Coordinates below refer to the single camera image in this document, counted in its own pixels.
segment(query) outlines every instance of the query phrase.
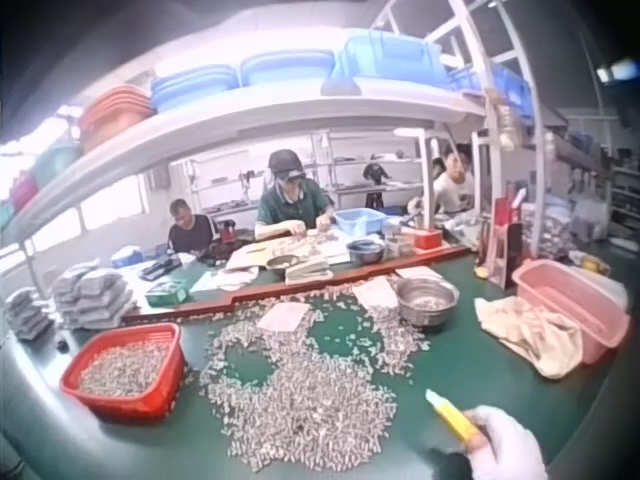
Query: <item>wooden table edge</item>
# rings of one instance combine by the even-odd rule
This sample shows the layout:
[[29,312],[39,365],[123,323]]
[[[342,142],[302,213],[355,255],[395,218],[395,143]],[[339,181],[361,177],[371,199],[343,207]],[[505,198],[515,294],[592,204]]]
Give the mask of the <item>wooden table edge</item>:
[[424,253],[419,253],[411,257],[397,258],[384,263],[365,265],[346,272],[338,272],[329,280],[320,280],[299,285],[285,285],[284,282],[272,283],[269,285],[254,285],[241,288],[235,292],[228,292],[214,301],[185,303],[166,309],[157,309],[157,311],[148,313],[139,309],[132,310],[125,315],[123,320],[125,323],[127,321],[144,322],[149,320],[163,320],[176,317],[188,317],[192,315],[208,315],[219,312],[230,312],[237,303],[251,300],[262,300],[268,297],[281,295],[303,293],[310,290],[322,289],[330,285],[358,282],[378,275],[386,275],[399,268],[429,265],[434,262],[461,257],[469,253],[469,251],[469,248],[465,246],[441,247]]

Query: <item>pink plastic bin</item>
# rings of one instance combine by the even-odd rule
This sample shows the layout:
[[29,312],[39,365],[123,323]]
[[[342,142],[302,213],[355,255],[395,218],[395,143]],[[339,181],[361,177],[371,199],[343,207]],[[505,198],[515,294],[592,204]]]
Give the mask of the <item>pink plastic bin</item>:
[[532,305],[561,313],[582,327],[582,362],[598,361],[620,345],[629,315],[607,292],[557,262],[534,260],[513,273],[518,296]]

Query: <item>workbench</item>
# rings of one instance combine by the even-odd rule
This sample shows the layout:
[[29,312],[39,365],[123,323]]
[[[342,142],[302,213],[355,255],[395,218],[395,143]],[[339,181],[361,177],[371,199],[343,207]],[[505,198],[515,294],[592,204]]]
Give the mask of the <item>workbench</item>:
[[[637,271],[633,262],[605,260],[614,267],[614,277],[632,281]],[[403,376],[374,375],[375,382],[397,394],[398,411],[390,437],[382,442],[382,453],[342,474],[276,463],[256,478],[470,478],[462,455],[444,453],[455,450],[457,441],[426,404],[427,387],[461,408],[479,404],[504,408],[535,434],[554,480],[606,478],[602,474],[619,461],[621,447],[627,445],[623,433],[632,433],[629,422],[638,410],[637,394],[626,388],[638,377],[635,329],[618,352],[609,352],[596,365],[579,367],[561,381],[548,381],[480,329],[474,298],[496,299],[504,293],[473,276],[472,256],[432,267],[459,288],[460,302],[447,324],[427,334],[430,350],[410,358],[412,382]],[[629,284],[632,297],[635,284]],[[321,350],[340,353],[324,337],[350,333],[355,312],[325,307],[323,313],[322,331],[313,335]],[[182,348],[192,367],[204,366],[208,332],[223,325],[181,324]],[[339,330],[340,325],[346,328]],[[208,400],[198,395],[197,381],[182,387],[173,412],[154,426],[100,422],[61,393],[62,372],[90,335],[82,331],[70,335],[67,354],[56,351],[51,331],[32,344],[10,339],[0,351],[2,431],[42,480],[253,477],[239,459],[227,456],[229,439],[220,433],[222,421],[212,415]],[[239,371],[268,374],[259,370],[259,361],[251,355],[235,352],[229,360]]]

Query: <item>red basket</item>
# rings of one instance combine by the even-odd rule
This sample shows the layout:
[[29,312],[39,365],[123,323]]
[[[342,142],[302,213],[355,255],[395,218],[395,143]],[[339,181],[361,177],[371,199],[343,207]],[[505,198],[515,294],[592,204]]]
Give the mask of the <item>red basket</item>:
[[[160,369],[158,378],[141,395],[135,397],[103,397],[89,395],[78,390],[80,373],[100,352],[133,342],[171,341],[169,354]],[[94,413],[111,419],[161,419],[169,412],[184,368],[184,356],[180,348],[180,328],[172,323],[158,323],[139,327],[120,328],[101,333],[92,338],[71,361],[60,380],[60,389],[80,400]]]

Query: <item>green box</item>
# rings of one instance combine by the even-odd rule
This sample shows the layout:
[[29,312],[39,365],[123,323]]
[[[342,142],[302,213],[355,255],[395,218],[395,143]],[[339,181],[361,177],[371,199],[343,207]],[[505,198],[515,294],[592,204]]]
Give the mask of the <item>green box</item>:
[[182,281],[163,280],[147,290],[144,296],[150,307],[178,305],[189,297],[189,291],[185,288],[184,283]]

